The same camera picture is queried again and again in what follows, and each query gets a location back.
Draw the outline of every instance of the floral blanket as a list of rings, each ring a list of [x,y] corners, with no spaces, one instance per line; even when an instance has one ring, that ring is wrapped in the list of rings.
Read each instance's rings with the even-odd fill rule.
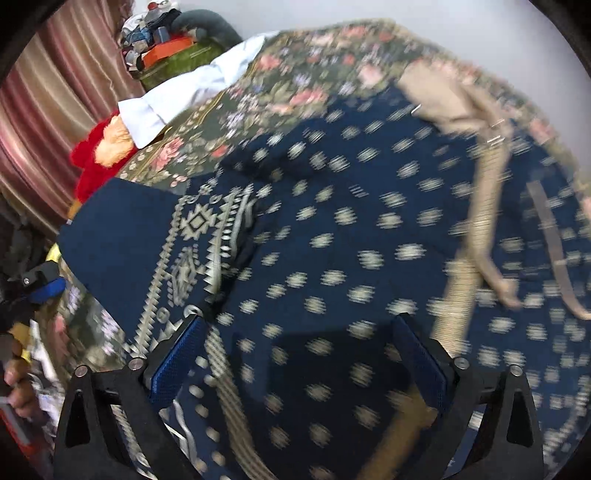
[[[270,39],[241,80],[169,129],[161,145],[140,151],[119,177],[184,193],[190,177],[213,170],[241,141],[291,130],[324,110],[331,95],[364,97],[383,90],[419,59],[484,87],[575,177],[576,160],[527,97],[390,20],[289,31]],[[579,191],[587,187],[575,180]]]

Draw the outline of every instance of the red stuffed toy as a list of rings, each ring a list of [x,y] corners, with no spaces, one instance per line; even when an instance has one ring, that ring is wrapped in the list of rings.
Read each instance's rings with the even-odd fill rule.
[[[70,153],[72,164],[83,170],[74,191],[78,201],[87,201],[107,180],[117,175],[137,151],[118,110],[96,125]]]

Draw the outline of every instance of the finger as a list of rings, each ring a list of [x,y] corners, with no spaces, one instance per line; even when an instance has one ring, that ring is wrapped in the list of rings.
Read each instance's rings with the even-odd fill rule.
[[[13,387],[29,373],[29,364],[24,358],[15,358],[8,362],[4,372],[4,381]]]
[[[23,406],[21,408],[15,408],[14,411],[21,418],[33,419],[33,418],[35,418],[35,416],[38,415],[38,412],[40,411],[40,409],[39,409],[39,405],[37,404],[36,401],[30,401],[29,403],[27,403],[25,406]]]
[[[16,339],[13,339],[13,341],[12,341],[12,354],[14,356],[21,356],[22,355],[22,345],[21,345],[21,342],[19,342]]]
[[[8,402],[12,408],[23,408],[32,401],[36,402],[37,398],[30,382],[19,383],[8,396]]]

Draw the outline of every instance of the gray hose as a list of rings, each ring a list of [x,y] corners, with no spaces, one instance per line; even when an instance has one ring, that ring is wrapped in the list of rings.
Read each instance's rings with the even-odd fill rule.
[[[205,30],[209,37],[216,40],[225,49],[242,42],[242,37],[226,22],[223,17],[211,10],[191,10],[180,14],[172,23],[173,33],[180,33],[197,28]]]

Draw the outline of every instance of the white wall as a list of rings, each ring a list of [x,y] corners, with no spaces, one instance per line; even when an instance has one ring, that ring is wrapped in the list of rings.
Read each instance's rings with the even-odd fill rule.
[[[137,8],[149,0],[137,0]],[[566,40],[528,0],[178,0],[211,9],[243,37],[360,18],[392,18],[505,78],[550,117],[591,171],[591,79]]]

